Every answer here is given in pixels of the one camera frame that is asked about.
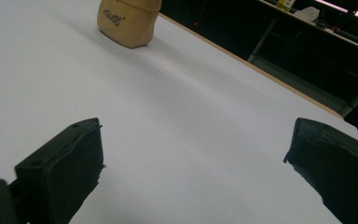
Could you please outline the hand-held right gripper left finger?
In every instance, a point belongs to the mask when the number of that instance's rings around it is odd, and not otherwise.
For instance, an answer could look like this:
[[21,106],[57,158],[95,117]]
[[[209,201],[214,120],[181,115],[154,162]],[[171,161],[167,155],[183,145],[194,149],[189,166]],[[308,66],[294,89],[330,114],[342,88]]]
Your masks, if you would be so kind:
[[15,166],[21,224],[68,224],[98,185],[102,169],[100,121],[68,126]]

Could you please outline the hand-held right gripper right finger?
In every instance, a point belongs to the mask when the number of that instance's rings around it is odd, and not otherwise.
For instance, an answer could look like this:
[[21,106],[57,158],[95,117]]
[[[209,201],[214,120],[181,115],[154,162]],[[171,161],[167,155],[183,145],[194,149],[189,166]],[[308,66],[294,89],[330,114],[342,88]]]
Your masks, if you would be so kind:
[[298,118],[283,161],[319,193],[342,224],[358,224],[358,140],[319,121]]

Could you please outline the white crumpled object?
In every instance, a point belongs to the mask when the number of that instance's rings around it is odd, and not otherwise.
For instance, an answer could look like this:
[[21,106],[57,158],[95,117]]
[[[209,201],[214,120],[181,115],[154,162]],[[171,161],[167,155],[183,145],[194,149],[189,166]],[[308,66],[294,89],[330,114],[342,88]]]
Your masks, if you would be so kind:
[[312,22],[315,21],[320,14],[320,10],[315,7],[305,7],[294,13],[294,16],[302,21]]

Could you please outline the yellow box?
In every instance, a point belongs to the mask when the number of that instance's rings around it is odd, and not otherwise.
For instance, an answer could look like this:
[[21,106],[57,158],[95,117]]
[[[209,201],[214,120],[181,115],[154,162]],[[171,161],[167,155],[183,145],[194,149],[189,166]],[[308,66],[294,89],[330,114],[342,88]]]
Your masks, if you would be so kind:
[[289,12],[296,0],[278,0],[276,8],[285,12]]

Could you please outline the grey metal table frame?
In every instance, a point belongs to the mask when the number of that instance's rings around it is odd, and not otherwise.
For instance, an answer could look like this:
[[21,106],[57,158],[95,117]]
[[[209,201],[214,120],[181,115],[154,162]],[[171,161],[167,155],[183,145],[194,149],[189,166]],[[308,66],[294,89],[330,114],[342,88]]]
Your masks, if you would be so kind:
[[358,106],[358,44],[298,19],[273,19],[249,62],[346,116]]

